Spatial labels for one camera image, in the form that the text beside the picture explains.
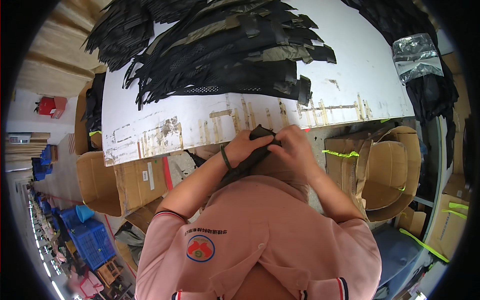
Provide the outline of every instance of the red box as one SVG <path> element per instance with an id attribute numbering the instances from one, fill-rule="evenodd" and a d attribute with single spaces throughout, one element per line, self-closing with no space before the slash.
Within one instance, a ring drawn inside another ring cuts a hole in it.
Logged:
<path id="1" fill-rule="evenodd" d="M 51 114 L 52 119 L 60 119 L 60 116 L 65 111 L 65 106 L 67 105 L 67 98 L 65 97 L 53 97 L 53 102 L 55 103 L 55 111 Z"/>
<path id="2" fill-rule="evenodd" d="M 55 108 L 55 102 L 53 98 L 43 97 L 40 100 L 40 105 L 38 105 L 38 114 L 51 116 L 50 112 L 54 108 Z"/>

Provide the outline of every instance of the hand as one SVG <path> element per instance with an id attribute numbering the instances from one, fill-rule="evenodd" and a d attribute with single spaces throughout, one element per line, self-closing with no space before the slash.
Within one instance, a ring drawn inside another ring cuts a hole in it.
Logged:
<path id="1" fill-rule="evenodd" d="M 236 168 L 239 163 L 250 156 L 255 149 L 268 145 L 273 141 L 272 135 L 262 136 L 251 141 L 250 132 L 250 130 L 242 130 L 225 147 L 225 154 L 232 168 Z"/>
<path id="2" fill-rule="evenodd" d="M 276 140 L 282 142 L 282 147 L 269 145 L 268 150 L 278 155 L 287 165 L 309 178 L 313 170 L 318 171 L 318 164 L 313 156 L 312 146 L 305 132 L 297 125 L 290 125 L 280 130 Z"/>

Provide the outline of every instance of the worker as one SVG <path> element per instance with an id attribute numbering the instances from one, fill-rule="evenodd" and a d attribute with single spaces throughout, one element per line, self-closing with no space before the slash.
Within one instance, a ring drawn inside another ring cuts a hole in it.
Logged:
<path id="1" fill-rule="evenodd" d="M 371 299 L 381 274 L 377 244 L 352 200 L 318 166 L 306 134 L 241 131 L 178 184 L 148 227 L 137 300 Z M 251 175 L 206 196 L 253 150 L 271 154 Z M 308 205 L 308 186 L 325 216 Z"/>

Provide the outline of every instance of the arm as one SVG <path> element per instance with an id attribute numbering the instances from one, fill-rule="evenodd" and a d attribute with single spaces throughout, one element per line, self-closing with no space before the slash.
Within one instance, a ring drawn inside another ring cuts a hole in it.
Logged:
<path id="1" fill-rule="evenodd" d="M 243 130 L 225 147 L 225 154 L 232 168 L 235 168 L 253 150 L 271 143 L 272 140 L 273 136 L 269 135 L 251 141 L 250 130 Z M 215 154 L 170 191 L 156 212 L 169 210 L 186 219 L 191 218 L 227 171 L 221 152 Z"/>
<path id="2" fill-rule="evenodd" d="M 296 172 L 307 176 L 308 184 L 317 193 L 325 214 L 341 223 L 355 218 L 363 219 L 352 200 L 318 166 L 305 133 L 296 125 L 283 128 L 275 138 L 282 146 L 270 145 L 268 150 L 277 154 Z"/>

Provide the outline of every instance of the red floor line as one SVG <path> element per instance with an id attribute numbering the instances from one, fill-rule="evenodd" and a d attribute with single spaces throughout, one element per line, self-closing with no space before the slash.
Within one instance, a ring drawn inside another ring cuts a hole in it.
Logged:
<path id="1" fill-rule="evenodd" d="M 170 168 L 168 167 L 168 159 L 166 156 L 162 157 L 163 172 L 165 174 L 165 181 L 167 182 L 167 188 L 169 191 L 173 190 L 172 177 L 170 176 Z"/>
<path id="2" fill-rule="evenodd" d="M 69 200 L 69 199 L 65 199 L 65 198 L 61 198 L 61 197 L 57 197 L 57 196 L 53 196 L 53 195 L 48 195 L 49 197 L 52 197 L 54 199 L 60 199 L 60 200 L 63 200 L 63 201 L 68 201 L 68 202 L 72 202 L 72 203 L 77 203 L 79 205 L 83 205 L 84 203 L 83 202 L 80 202 L 80 201 L 76 201 L 76 200 Z"/>
<path id="3" fill-rule="evenodd" d="M 108 221 L 107 215 L 103 215 L 103 216 L 105 217 L 105 221 L 107 221 L 107 225 L 108 225 L 108 229 L 110 230 L 110 234 L 112 235 L 112 238 L 115 240 L 115 236 L 113 235 L 112 227 L 110 227 L 110 222 Z M 135 279 L 137 279 L 137 276 L 135 276 L 135 273 L 133 272 L 132 268 L 130 268 L 130 266 L 128 265 L 127 262 L 125 262 L 125 263 L 127 264 L 127 267 L 130 270 L 130 272 L 132 273 L 133 277 L 135 277 Z"/>

